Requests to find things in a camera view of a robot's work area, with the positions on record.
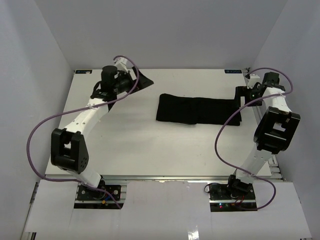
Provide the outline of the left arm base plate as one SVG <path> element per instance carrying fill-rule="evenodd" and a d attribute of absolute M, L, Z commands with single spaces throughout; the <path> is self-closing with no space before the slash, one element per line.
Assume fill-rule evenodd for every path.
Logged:
<path fill-rule="evenodd" d="M 111 197 L 100 191 L 94 191 L 83 185 L 78 185 L 74 208 L 75 209 L 96 209 L 96 210 L 119 210 L 123 207 L 126 199 L 127 186 L 119 184 L 106 184 L 104 189 L 109 192 L 120 208 Z"/>

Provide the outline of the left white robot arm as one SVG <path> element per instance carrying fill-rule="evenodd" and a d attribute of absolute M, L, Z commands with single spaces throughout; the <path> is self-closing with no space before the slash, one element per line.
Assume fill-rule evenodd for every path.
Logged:
<path fill-rule="evenodd" d="M 122 93 L 133 94 L 153 85 L 154 82 L 139 70 L 107 65 L 102 68 L 101 79 L 92 90 L 86 110 L 64 128 L 51 134 L 50 161 L 53 166 L 74 176 L 89 186 L 88 193 L 99 200 L 105 196 L 102 176 L 88 167 L 89 152 L 86 137 L 100 119 L 119 101 Z"/>

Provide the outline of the black t-shirt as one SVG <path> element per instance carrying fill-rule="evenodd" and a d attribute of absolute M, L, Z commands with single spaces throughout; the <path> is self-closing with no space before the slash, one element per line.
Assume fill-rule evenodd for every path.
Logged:
<path fill-rule="evenodd" d="M 186 125 L 223 125 L 239 106 L 234 99 L 159 96 L 156 120 Z"/>

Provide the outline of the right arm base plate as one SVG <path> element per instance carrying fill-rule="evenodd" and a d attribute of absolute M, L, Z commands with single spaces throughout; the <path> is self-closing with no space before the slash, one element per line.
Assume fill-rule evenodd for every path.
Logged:
<path fill-rule="evenodd" d="M 234 196 L 229 192 L 227 184 L 212 182 L 205 185 L 203 190 L 208 194 L 211 213 L 257 211 L 253 189 L 248 193 L 237 193 Z"/>

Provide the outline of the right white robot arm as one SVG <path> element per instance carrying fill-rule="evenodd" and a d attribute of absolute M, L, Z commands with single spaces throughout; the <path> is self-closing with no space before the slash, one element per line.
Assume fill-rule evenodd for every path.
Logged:
<path fill-rule="evenodd" d="M 260 106 L 264 102 L 266 111 L 257 125 L 253 136 L 253 148 L 242 164 L 241 170 L 236 169 L 228 178 L 225 192 L 233 200 L 252 191 L 254 176 L 269 159 L 289 147 L 301 120 L 300 115 L 292 112 L 287 105 L 284 95 L 285 87 L 280 85 L 278 73 L 267 72 L 261 83 L 259 80 L 259 76 L 250 74 L 246 86 L 235 88 L 234 99 L 237 104 L 241 103 L 241 97 L 244 97 L 247 104 L 261 97 L 274 94 L 276 96 L 251 104 L 251 106 Z"/>

